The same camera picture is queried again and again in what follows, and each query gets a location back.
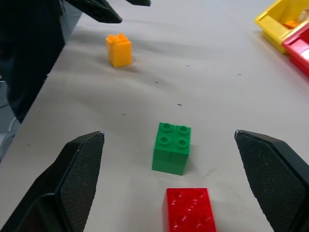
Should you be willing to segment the yellow plastic storage bin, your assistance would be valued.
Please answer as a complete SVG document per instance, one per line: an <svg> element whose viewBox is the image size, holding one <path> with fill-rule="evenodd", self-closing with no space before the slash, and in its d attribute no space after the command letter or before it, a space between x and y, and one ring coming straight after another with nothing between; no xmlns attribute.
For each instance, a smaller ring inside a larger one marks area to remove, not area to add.
<svg viewBox="0 0 309 232"><path fill-rule="evenodd" d="M283 24L290 20L299 25L294 29L287 29ZM254 21L262 29L262 35L277 50L287 54L282 43L309 23L309 0L276 0Z"/></svg>

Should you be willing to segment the orange toy building block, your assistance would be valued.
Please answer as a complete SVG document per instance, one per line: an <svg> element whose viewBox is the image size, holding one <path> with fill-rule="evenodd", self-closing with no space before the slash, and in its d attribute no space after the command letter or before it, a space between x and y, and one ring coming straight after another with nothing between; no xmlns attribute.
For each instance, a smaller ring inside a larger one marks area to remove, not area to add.
<svg viewBox="0 0 309 232"><path fill-rule="evenodd" d="M132 44L124 34L109 35L106 38L106 47L108 60L114 68L132 63Z"/></svg>

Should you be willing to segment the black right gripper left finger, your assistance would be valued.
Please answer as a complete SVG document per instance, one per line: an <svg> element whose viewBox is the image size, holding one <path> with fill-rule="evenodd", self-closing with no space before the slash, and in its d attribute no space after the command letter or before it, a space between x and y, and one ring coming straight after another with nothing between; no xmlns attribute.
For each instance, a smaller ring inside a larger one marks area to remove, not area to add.
<svg viewBox="0 0 309 232"><path fill-rule="evenodd" d="M96 194L104 136L95 131L66 143L0 232L83 232Z"/></svg>

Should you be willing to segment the red plastic storage bin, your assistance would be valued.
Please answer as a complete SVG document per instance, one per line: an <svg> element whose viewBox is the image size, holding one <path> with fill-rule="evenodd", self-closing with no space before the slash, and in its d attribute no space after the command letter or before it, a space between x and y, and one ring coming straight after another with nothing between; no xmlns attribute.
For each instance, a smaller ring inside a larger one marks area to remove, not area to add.
<svg viewBox="0 0 309 232"><path fill-rule="evenodd" d="M309 23L283 41L290 61L309 78Z"/></svg>

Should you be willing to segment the red toy building block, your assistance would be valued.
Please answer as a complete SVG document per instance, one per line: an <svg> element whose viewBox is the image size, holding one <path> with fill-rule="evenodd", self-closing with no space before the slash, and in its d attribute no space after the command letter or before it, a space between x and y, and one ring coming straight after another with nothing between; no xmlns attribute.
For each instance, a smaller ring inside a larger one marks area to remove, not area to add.
<svg viewBox="0 0 309 232"><path fill-rule="evenodd" d="M207 188L168 188L162 205L163 232L217 232Z"/></svg>

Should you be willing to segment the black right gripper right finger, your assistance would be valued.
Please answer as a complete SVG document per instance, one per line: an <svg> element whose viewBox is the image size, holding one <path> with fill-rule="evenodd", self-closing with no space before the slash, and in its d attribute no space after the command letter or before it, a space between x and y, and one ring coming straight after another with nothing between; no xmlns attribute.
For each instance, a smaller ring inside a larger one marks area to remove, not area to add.
<svg viewBox="0 0 309 232"><path fill-rule="evenodd" d="M274 232L309 232L309 165L286 142L234 135L255 198Z"/></svg>

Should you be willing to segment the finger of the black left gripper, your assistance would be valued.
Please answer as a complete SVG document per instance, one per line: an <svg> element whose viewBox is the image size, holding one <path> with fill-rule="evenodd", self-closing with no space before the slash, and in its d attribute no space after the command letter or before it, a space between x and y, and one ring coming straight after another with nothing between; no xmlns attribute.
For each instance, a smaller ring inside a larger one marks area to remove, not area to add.
<svg viewBox="0 0 309 232"><path fill-rule="evenodd" d="M100 23L120 24L122 17L107 0L65 0Z"/></svg>
<svg viewBox="0 0 309 232"><path fill-rule="evenodd" d="M126 0L127 2L131 3L132 5L137 5L137 6L151 6L151 0Z"/></svg>

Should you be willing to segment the green toy building block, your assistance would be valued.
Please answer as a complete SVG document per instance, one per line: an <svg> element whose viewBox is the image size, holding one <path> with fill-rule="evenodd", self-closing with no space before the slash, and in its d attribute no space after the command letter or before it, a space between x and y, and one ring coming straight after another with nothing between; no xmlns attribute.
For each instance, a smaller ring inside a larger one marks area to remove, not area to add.
<svg viewBox="0 0 309 232"><path fill-rule="evenodd" d="M184 175L190 156L191 128L159 123L153 152L152 170Z"/></svg>

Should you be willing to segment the small orange brick in bin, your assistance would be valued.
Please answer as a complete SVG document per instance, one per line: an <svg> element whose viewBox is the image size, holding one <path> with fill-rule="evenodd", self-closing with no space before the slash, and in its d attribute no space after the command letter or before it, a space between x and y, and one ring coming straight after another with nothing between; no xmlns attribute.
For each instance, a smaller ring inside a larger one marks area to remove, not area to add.
<svg viewBox="0 0 309 232"><path fill-rule="evenodd" d="M299 23L297 23L296 21L294 20L290 20L290 21L287 21L286 23L283 24L287 29L294 29L296 28Z"/></svg>

